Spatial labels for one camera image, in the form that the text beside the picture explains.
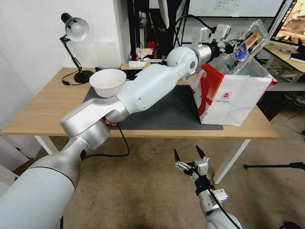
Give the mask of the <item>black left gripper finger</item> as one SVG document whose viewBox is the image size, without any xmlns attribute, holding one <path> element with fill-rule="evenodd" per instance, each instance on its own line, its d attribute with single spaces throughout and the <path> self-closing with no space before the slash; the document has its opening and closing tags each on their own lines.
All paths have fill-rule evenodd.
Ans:
<svg viewBox="0 0 305 229">
<path fill-rule="evenodd" d="M 225 46 L 225 47 L 220 47 L 220 53 L 221 54 L 226 54 L 226 55 L 230 55 L 233 54 L 234 51 L 236 50 L 235 46 Z"/>
<path fill-rule="evenodd" d="M 218 47 L 227 47 L 227 46 L 235 47 L 240 43 L 241 43 L 241 39 L 223 39 L 223 40 L 217 41 L 217 46 Z"/>
</svg>

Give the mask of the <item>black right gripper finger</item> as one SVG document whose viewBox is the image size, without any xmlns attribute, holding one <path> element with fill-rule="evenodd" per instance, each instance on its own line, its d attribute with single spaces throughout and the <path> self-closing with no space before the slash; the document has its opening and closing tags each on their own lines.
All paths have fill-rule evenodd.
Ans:
<svg viewBox="0 0 305 229">
<path fill-rule="evenodd" d="M 178 170 L 182 171 L 183 173 L 192 172 L 191 163 L 184 163 L 183 161 L 181 161 L 176 149 L 174 149 L 174 160 L 175 160 L 175 167 Z"/>
<path fill-rule="evenodd" d="M 197 150 L 197 152 L 198 152 L 198 154 L 199 154 L 200 159 L 199 159 L 199 160 L 196 160 L 196 161 L 195 161 L 195 164 L 204 164 L 204 163 L 208 163 L 209 157 L 207 157 L 207 156 L 205 155 L 205 153 L 203 152 L 203 150 L 202 150 L 198 145 L 196 145 L 196 150 Z"/>
</svg>

